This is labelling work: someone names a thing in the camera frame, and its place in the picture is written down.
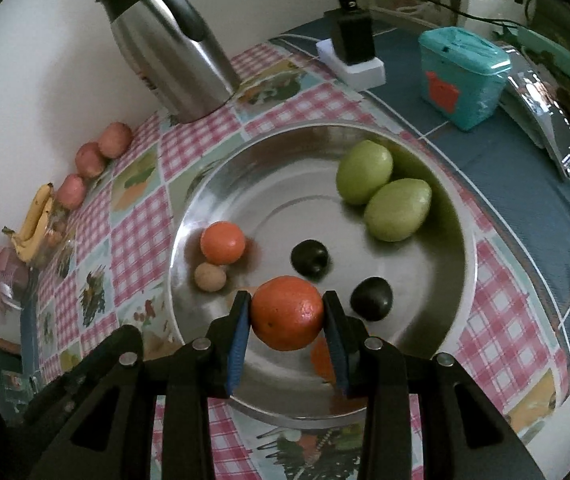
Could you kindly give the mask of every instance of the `plastic container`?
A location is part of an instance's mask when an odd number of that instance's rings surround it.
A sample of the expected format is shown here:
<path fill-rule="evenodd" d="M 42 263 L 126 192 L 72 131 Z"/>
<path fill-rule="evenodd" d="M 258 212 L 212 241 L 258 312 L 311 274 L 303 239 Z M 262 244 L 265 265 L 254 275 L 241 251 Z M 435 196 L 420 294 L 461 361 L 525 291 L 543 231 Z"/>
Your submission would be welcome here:
<path fill-rule="evenodd" d="M 459 27 L 427 30 L 421 46 L 421 95 L 461 130 L 494 113 L 511 63 L 505 51 Z"/>

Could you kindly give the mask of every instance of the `pink checkered pattern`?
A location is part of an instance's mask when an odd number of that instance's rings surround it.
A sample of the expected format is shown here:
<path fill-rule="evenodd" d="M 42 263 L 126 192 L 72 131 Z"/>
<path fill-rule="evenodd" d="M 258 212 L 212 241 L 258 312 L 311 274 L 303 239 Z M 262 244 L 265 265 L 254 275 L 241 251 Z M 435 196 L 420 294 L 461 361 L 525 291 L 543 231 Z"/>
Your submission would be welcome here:
<path fill-rule="evenodd" d="M 465 206 L 468 209 L 468 211 L 472 214 L 472 218 L 474 219 L 476 226 L 483 233 L 493 232 L 494 225 L 492 224 L 492 221 L 489 218 L 487 218 L 487 215 L 484 212 L 482 212 L 482 209 L 478 206 L 478 203 L 476 202 L 473 193 L 470 190 L 462 187 L 455 178 L 450 176 L 449 172 L 447 172 L 447 176 L 450 177 L 451 181 L 456 187 L 456 190 L 458 191 L 458 194 L 460 195 L 460 198 L 465 203 Z"/>
<path fill-rule="evenodd" d="M 89 354 L 98 344 L 119 327 L 114 311 L 103 319 L 98 320 L 81 334 L 81 352 L 83 356 Z"/>
<path fill-rule="evenodd" d="M 511 270 L 487 240 L 476 244 L 476 252 L 476 295 L 456 358 L 503 412 L 551 355 Z"/>
<path fill-rule="evenodd" d="M 150 194 L 112 231 L 114 303 L 119 306 L 163 276 L 172 238 L 165 186 Z"/>
<path fill-rule="evenodd" d="M 41 366 L 41 376 L 45 383 L 51 383 L 60 375 L 63 375 L 63 370 L 60 368 L 59 355 L 54 354 Z"/>
<path fill-rule="evenodd" d="M 560 375 L 560 393 L 561 395 L 558 396 L 560 398 L 556 399 L 556 406 L 560 406 L 564 400 L 567 398 L 570 392 L 570 374 L 569 374 L 569 362 L 567 360 L 567 355 L 559 348 L 554 353 L 554 363 L 556 364 L 556 369 Z"/>
<path fill-rule="evenodd" d="M 298 52 L 293 53 L 289 57 L 297 66 L 304 68 L 307 72 L 319 76 L 323 81 L 331 81 L 336 76 L 323 63 Z"/>
<path fill-rule="evenodd" d="M 163 136 L 160 161 L 166 182 L 241 127 L 229 105 L 203 119 L 172 128 Z"/>
<path fill-rule="evenodd" d="M 421 434 L 421 409 L 418 406 L 418 395 L 410 394 L 409 413 L 412 430 L 418 434 Z"/>
<path fill-rule="evenodd" d="M 76 270 L 56 289 L 56 337 L 59 350 L 67 348 L 78 337 L 78 298 Z"/>
<path fill-rule="evenodd" d="M 376 124 L 372 115 L 361 109 L 359 102 L 351 100 L 341 89 L 327 82 L 272 108 L 246 124 L 245 130 L 251 136 L 257 136 L 278 126 L 313 119 L 345 119 Z"/>
<path fill-rule="evenodd" d="M 68 234 L 70 230 L 72 230 L 72 227 L 76 225 L 81 211 L 83 211 L 83 208 L 74 209 L 72 212 L 70 212 L 70 216 L 68 216 L 68 228 L 66 229 L 65 234 Z"/>
<path fill-rule="evenodd" d="M 165 416 L 165 396 L 156 397 L 154 426 L 152 428 L 152 458 L 160 467 L 163 458 L 163 417 Z"/>
<path fill-rule="evenodd" d="M 76 227 L 76 264 L 81 263 L 101 240 L 110 234 L 110 197 L 112 183 L 103 188 L 84 207 Z"/>
<path fill-rule="evenodd" d="M 38 314 L 40 314 L 54 294 L 54 272 L 52 265 L 47 266 L 39 277 L 38 286 Z"/>
<path fill-rule="evenodd" d="M 238 76 L 245 80 L 269 68 L 281 59 L 284 59 L 283 55 L 273 46 L 261 43 L 233 57 L 231 62 Z"/>
<path fill-rule="evenodd" d="M 36 342 L 37 342 L 37 346 L 38 346 L 38 350 L 39 350 L 39 367 L 43 368 L 43 363 L 45 362 L 45 359 L 43 358 L 43 341 L 41 341 L 41 324 L 38 323 L 38 334 L 36 337 Z"/>
<path fill-rule="evenodd" d="M 140 155 L 158 140 L 158 126 L 160 123 L 159 113 L 153 114 L 147 121 L 142 123 L 134 131 L 134 140 L 130 148 L 125 152 L 119 160 L 116 161 L 114 166 L 114 176 L 118 175 L 127 168 L 134 160 L 139 158 Z"/>
<path fill-rule="evenodd" d="M 249 452 L 243 446 L 229 408 L 224 400 L 208 399 L 209 435 L 217 480 L 261 480 Z M 152 434 L 152 456 L 160 463 L 163 448 L 163 415 L 165 402 L 156 403 L 154 430 Z"/>

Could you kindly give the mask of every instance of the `tablecloth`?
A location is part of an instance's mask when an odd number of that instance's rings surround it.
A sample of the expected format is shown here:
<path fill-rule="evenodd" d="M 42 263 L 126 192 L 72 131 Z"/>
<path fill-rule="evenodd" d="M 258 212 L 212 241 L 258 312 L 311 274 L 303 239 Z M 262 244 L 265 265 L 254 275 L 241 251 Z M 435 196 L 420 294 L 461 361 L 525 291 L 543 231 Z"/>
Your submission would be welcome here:
<path fill-rule="evenodd" d="M 321 21 L 294 32 L 323 38 L 326 28 Z M 315 55 L 312 42 L 286 38 L 233 59 L 244 83 L 210 116 L 180 125 L 160 110 L 136 129 L 129 152 L 95 183 L 71 218 L 69 243 L 39 278 L 33 315 L 45 381 L 124 323 L 141 329 L 145 352 L 171 341 L 164 276 L 174 221 L 203 168 L 283 124 L 345 119 L 401 136 L 456 185 L 474 219 L 478 253 L 476 295 L 456 358 L 524 442 L 541 430 L 570 393 L 570 183 L 561 185 L 544 153 L 500 111 L 463 134 L 420 101 L 414 35 L 379 30 L 375 39 L 387 83 L 371 94 L 352 91 L 304 54 Z M 492 164 L 497 168 L 489 171 Z M 533 185 L 538 188 L 527 189 Z M 547 187 L 555 193 L 551 198 Z M 541 200 L 554 200 L 553 207 L 541 208 Z M 550 211 L 562 213 L 558 222 L 541 218 Z M 543 232 L 538 238 L 536 230 Z M 547 261 L 549 245 L 561 255 L 556 266 Z M 159 475 L 162 414 L 159 398 L 153 478 Z M 209 417 L 219 479 L 355 477 L 360 425 L 283 430 L 219 400 L 210 401 Z M 412 433 L 417 479 L 422 452 L 415 399 Z"/>

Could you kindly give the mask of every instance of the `banana bunch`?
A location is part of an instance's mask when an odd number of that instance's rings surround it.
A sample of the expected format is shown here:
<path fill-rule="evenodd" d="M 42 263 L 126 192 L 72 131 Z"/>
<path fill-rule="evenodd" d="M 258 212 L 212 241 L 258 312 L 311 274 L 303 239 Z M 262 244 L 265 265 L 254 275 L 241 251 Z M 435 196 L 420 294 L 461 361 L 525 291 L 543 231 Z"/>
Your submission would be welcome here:
<path fill-rule="evenodd" d="M 29 264 L 36 256 L 41 241 L 45 237 L 54 206 L 53 195 L 54 186 L 43 184 L 36 192 L 21 228 L 17 232 L 7 227 L 3 228 L 3 232 L 12 241 L 19 259 L 26 264 Z"/>

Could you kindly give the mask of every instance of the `black charger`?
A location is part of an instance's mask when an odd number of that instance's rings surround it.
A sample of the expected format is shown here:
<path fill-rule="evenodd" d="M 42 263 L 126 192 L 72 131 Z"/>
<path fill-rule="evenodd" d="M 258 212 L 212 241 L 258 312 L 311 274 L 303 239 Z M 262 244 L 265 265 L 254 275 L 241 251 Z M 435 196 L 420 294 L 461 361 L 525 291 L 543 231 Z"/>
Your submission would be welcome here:
<path fill-rule="evenodd" d="M 356 0 L 338 0 L 341 8 L 331 12 L 332 45 L 345 65 L 355 65 L 376 57 L 369 10 L 361 9 Z"/>

